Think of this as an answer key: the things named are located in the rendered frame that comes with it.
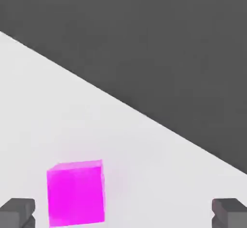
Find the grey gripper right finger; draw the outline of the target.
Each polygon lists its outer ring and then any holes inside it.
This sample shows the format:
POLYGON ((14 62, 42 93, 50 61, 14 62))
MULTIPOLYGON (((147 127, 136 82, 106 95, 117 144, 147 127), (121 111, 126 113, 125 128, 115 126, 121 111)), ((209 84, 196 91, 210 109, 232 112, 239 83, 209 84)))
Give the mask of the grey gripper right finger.
POLYGON ((236 198, 213 199, 212 228, 247 228, 247 207, 236 198))

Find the small magenta cube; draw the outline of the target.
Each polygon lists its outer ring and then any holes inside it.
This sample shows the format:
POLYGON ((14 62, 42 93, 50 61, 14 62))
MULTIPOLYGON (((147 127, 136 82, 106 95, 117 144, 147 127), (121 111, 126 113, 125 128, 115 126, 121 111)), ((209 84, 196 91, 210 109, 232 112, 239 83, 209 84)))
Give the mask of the small magenta cube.
POLYGON ((105 221, 102 160, 59 163, 46 177, 50 227, 105 221))

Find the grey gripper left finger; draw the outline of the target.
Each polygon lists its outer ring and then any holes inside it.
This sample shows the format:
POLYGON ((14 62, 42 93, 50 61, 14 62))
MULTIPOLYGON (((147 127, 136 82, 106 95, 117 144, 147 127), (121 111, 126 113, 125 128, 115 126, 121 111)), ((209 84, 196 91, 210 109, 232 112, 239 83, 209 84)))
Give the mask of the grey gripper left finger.
POLYGON ((35 200, 11 198, 0 207, 0 228, 35 228, 35 200))

